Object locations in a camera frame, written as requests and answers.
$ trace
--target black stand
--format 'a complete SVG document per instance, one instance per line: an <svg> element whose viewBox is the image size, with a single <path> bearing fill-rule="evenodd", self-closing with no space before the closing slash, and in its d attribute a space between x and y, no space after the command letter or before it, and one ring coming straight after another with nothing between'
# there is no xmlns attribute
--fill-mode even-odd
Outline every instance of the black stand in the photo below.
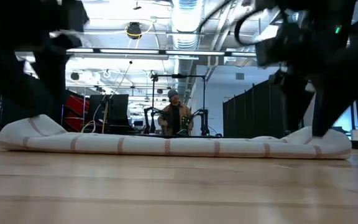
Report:
<svg viewBox="0 0 358 224"><path fill-rule="evenodd" d="M152 125L151 125L151 127L150 127L150 124L149 124L149 118L147 116L147 113L150 110L152 111L152 114L151 114L152 115ZM155 114L160 114L160 115L165 116L164 111L158 110L158 109L156 109L154 107L149 107L149 108L144 109L144 117L145 117L145 122L146 122L146 127L144 129L144 134L155 133L155 124L154 124L154 115Z"/></svg>
<svg viewBox="0 0 358 224"><path fill-rule="evenodd" d="M147 117L147 113L146 113L146 110L149 111L151 109L155 110L154 113L152 113L152 118L153 118L153 115L155 113L163 113L157 109L154 108L154 91L155 91L155 82L158 81L158 78L159 77L172 77L172 78L188 78L188 77L193 77L193 78L202 78L203 79L203 108L196 111L196 112L200 112L201 110L203 111L202 114L198 114L201 116L201 135L202 136L206 136L206 135L209 135L209 129L208 129L208 110L205 109L205 87L206 87L206 76L205 75L182 75L182 74L173 74L173 75L158 75L158 74L154 74L151 76L151 79L153 81L153 95L152 95L152 107L151 108L147 108L145 109L145 117L146 117L146 129L145 129L145 134L148 134L146 133L146 130L147 132L150 131L150 133L154 133L154 132L151 132L153 130L153 127L151 127L151 129L149 130L149 128L147 128L147 124L149 123L149 120L148 120L148 117Z"/></svg>

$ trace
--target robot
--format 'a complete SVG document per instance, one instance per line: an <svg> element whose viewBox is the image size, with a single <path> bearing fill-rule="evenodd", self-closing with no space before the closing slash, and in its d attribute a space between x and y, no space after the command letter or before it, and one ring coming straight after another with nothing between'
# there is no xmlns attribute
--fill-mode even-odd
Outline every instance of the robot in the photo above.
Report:
<svg viewBox="0 0 358 224"><path fill-rule="evenodd" d="M200 24L232 0L223 2ZM316 89L313 136L324 136L343 112L358 99L358 43L347 46L356 0L256 0L254 10L238 20L234 37L240 45L255 45L258 66L284 63L288 70L270 77L281 86L290 131L296 131L306 108L305 86L311 82ZM240 39L241 25L253 14L278 7L283 24L274 38L257 43ZM303 11L301 21L290 22L285 10Z"/></svg>
<svg viewBox="0 0 358 224"><path fill-rule="evenodd" d="M74 35L58 30L83 32L89 20L81 1L19 0L0 4L0 93L31 115L47 114L60 123L65 99L66 50L80 47ZM24 61L15 51L31 51L31 64L39 79L23 72Z"/></svg>

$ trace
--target green light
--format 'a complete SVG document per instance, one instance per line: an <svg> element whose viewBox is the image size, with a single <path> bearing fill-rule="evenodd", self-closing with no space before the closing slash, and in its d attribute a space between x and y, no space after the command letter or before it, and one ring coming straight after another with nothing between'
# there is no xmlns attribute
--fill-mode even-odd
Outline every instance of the green light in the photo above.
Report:
<svg viewBox="0 0 358 224"><path fill-rule="evenodd" d="M336 27L335 33L338 34L341 31L341 26Z"/></svg>

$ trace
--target white wall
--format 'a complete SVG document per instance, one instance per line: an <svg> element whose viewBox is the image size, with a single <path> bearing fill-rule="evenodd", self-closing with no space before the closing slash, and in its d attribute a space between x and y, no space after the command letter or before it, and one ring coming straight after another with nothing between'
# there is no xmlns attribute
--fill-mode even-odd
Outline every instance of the white wall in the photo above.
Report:
<svg viewBox="0 0 358 224"><path fill-rule="evenodd" d="M214 70L205 89L205 108L209 109L208 125L217 133L223 134L223 103L233 98L235 95L243 94L252 88L252 84L259 84L266 81L269 75L277 71L277 67L266 69L258 67L235 67L218 66ZM197 65L197 75L204 75L207 66ZM244 80L236 80L236 73L244 73ZM192 112L203 107L203 81L198 79L193 85L191 101L188 106L192 107ZM195 118L193 135L201 134L200 117Z"/></svg>
<svg viewBox="0 0 358 224"><path fill-rule="evenodd" d="M316 95L314 95L313 99L310 102L310 105L308 109L306 110L306 113L303 117L303 121L305 126L311 126L313 123L313 111L314 111L314 101L315 101ZM358 129L358 119L357 119L357 108L356 103L354 102L354 123L356 126L356 129ZM351 107L348 107L345 112L338 118L338 120L334 123L334 127L342 127L345 131L351 131L352 130L352 112Z"/></svg>
<svg viewBox="0 0 358 224"><path fill-rule="evenodd" d="M209 109L208 126L213 128L217 133L223 134L223 102L226 102L234 95L243 94L245 90L250 89L252 85L235 86L235 85L218 85L215 83L207 84L205 88L205 108ZM203 107L203 84L202 81L197 83L196 91L192 96L191 102L192 112ZM193 135L201 134L200 117L194 120Z"/></svg>

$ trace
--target ductwork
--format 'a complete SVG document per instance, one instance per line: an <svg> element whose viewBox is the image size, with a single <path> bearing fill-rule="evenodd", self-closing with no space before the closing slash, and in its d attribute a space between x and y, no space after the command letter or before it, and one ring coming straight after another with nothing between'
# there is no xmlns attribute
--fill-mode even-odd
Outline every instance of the ductwork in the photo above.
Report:
<svg viewBox="0 0 358 224"><path fill-rule="evenodd" d="M172 32L196 32L203 16L204 0L173 0ZM197 50L200 39L196 34L173 36L175 50ZM175 73L191 75L192 60L175 61ZM184 96L190 80L179 79L177 91Z"/></svg>

